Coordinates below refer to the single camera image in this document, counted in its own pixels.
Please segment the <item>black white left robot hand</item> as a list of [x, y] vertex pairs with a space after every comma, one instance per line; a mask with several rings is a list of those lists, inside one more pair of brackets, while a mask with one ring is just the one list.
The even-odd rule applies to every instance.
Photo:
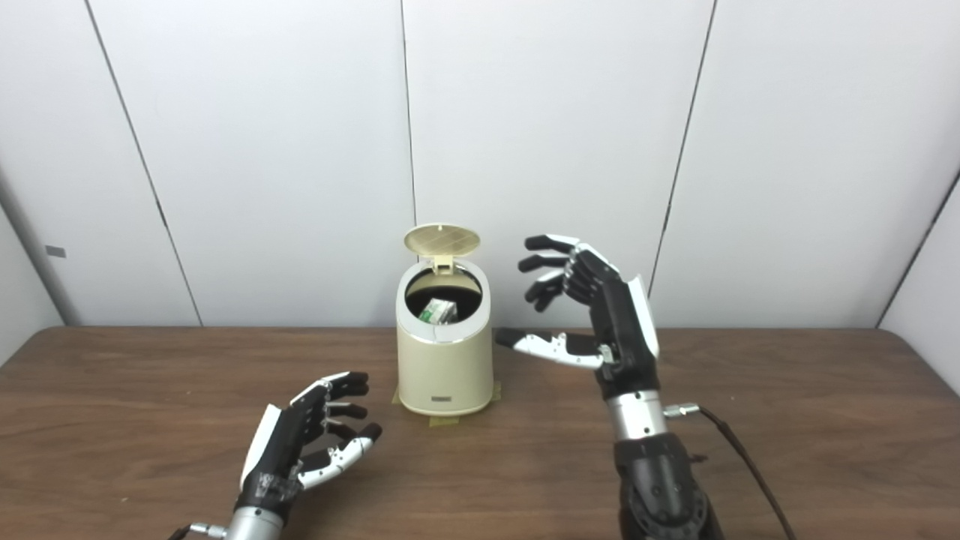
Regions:
[[369, 373], [345, 371], [309, 384], [288, 406], [268, 404], [247, 449], [234, 509], [251, 507], [286, 522], [301, 492], [342, 475], [382, 434], [373, 421], [353, 430], [339, 417], [369, 411], [347, 397], [369, 393]]

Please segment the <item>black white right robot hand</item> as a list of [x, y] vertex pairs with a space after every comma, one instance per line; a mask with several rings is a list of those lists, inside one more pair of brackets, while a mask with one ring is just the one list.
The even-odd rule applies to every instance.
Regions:
[[564, 235], [527, 237], [530, 256], [517, 264], [528, 273], [544, 271], [524, 294], [542, 312], [561, 296], [589, 311], [592, 334], [550, 334], [498, 328], [498, 345], [558, 365], [589, 369], [604, 400], [661, 388], [659, 342], [641, 276], [628, 280], [589, 243]]

